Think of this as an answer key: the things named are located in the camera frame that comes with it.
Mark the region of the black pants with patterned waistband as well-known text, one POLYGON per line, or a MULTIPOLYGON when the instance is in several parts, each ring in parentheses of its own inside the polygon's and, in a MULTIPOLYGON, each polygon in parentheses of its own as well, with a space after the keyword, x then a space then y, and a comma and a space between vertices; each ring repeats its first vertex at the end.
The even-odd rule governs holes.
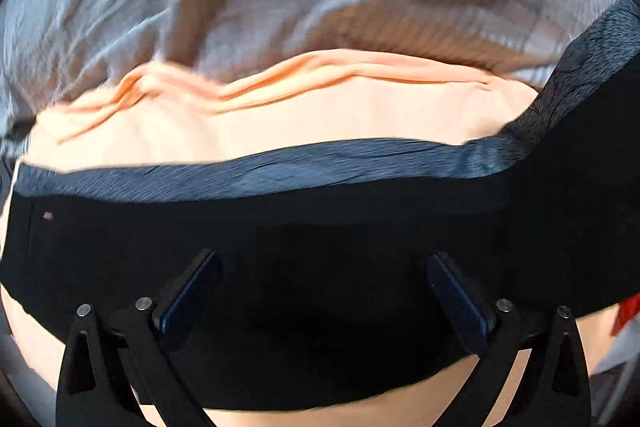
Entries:
POLYGON ((533 105, 459 146, 350 140, 219 166, 18 172, 1 280, 58 339, 75 311, 219 271, 172 363, 203 407, 294 411, 463 357, 427 286, 447 253, 494 298, 580 317, 639 289, 639 0, 574 40, 533 105))

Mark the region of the red embroidered cushion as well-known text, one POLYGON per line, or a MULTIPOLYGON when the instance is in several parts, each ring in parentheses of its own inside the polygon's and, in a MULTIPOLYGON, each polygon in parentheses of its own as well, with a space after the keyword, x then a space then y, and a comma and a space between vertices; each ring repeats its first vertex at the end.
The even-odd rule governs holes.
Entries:
POLYGON ((640 295, 636 294, 624 299, 616 314, 616 319, 612 326, 612 336, 617 336, 625 325, 640 312, 640 295))

